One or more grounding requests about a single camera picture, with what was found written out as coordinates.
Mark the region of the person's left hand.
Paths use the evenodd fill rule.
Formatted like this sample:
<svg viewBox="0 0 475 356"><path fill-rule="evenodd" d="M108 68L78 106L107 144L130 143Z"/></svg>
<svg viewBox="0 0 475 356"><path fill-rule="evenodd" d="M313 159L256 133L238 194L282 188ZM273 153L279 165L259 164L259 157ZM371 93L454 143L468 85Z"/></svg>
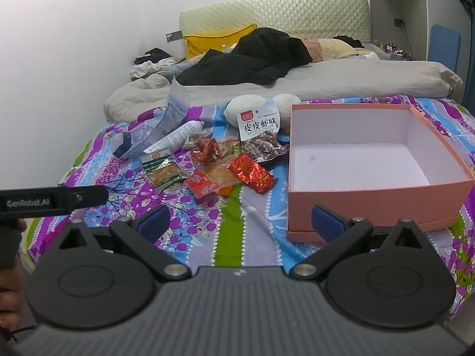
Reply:
<svg viewBox="0 0 475 356"><path fill-rule="evenodd" d="M15 266L1 270L1 327L17 330L21 325L23 314L23 266L19 260Z"/></svg>

